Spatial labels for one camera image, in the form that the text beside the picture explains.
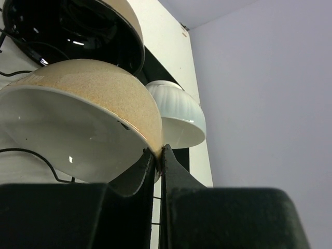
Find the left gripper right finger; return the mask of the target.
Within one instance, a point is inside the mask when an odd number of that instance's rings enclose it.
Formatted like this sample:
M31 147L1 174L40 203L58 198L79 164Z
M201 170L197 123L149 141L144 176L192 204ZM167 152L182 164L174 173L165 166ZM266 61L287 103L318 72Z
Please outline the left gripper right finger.
M162 152L160 248L309 248L296 207L277 188L208 188Z

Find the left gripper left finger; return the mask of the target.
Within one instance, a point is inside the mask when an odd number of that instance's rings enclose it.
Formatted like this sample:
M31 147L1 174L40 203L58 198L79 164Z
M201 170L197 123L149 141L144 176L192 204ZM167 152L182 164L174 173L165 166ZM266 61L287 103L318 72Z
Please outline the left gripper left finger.
M110 183L1 185L1 248L149 248L149 149Z

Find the white bowl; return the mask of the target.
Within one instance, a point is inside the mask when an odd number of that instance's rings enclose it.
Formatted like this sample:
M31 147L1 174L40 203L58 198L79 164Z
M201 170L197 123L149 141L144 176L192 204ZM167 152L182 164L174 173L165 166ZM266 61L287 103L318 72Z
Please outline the white bowl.
M206 122L202 108L182 87L167 80L146 85L162 118L164 142L173 149L197 146L206 139Z

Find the plain tan bowl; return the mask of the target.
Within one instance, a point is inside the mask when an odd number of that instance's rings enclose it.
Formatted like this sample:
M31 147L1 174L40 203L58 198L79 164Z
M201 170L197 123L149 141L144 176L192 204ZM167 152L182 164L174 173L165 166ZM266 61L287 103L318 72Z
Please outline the plain tan bowl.
M97 60L39 68L1 90L1 128L19 147L88 183L110 182L163 134L157 104L127 71Z

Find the black glazed tan bowl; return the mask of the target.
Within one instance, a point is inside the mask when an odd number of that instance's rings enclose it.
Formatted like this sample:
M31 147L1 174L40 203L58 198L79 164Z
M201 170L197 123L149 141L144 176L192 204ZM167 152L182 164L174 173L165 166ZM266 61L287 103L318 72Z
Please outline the black glazed tan bowl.
M145 48L128 1L4 1L4 31L40 66L93 59L135 75Z

